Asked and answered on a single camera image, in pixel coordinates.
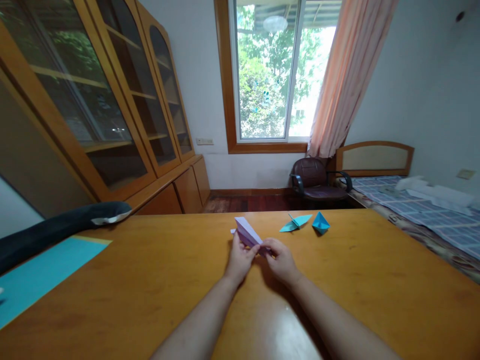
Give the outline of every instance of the chair armrest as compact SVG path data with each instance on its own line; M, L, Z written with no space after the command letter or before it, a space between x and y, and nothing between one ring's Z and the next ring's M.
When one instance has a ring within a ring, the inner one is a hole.
M302 181L302 178L300 177L300 175L290 174L290 177L291 177L291 187L295 188L294 179L296 179L296 182L298 183L298 193L303 196L305 194L304 182Z
M327 174L335 174L335 173L341 174L341 176L343 176L343 178L346 181L346 190L345 191L347 193L351 192L352 189L354 188L354 186L352 185L352 178L345 171L327 171L326 173Z

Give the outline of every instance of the floor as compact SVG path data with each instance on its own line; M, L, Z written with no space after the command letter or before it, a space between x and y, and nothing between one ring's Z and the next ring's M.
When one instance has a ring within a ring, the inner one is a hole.
M354 200L317 202L297 195L212 196L204 213L245 213L291 210L355 209Z

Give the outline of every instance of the blue origami crane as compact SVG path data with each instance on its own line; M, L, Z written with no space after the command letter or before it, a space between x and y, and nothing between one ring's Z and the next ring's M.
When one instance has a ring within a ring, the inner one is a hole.
M320 234L325 234L327 230L330 227L330 224L328 221L324 218L322 213L319 211L318 214L315 217L315 220L313 220L312 224L313 228L317 230Z
M293 218L292 215L290 214L288 214L288 216L291 218L291 221L287 222L287 224L280 229L281 233L286 233L286 232L300 229L300 227L312 217L312 215L302 215L302 216Z

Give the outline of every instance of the hand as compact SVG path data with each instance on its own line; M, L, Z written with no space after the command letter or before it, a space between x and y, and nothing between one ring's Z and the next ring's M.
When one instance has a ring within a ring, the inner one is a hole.
M235 232L224 277L238 287L249 272L252 261L259 250L260 245L255 245L250 250L245 248L245 245L240 242L239 234Z
M303 275L297 269L290 249L283 243L275 238L269 237L265 239L261 247L270 248L273 252L275 258L267 252L266 260L268 261L268 266L270 266L271 271L282 283L288 287L293 287L302 278Z

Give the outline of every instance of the bed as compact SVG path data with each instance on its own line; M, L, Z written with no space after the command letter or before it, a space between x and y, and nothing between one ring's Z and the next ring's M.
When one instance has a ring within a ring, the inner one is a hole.
M480 284L480 211L462 215L410 196L380 192L410 173L414 148L391 141L365 141L339 148L336 170L352 177L350 196L373 209L454 268ZM346 188L343 178L336 185Z

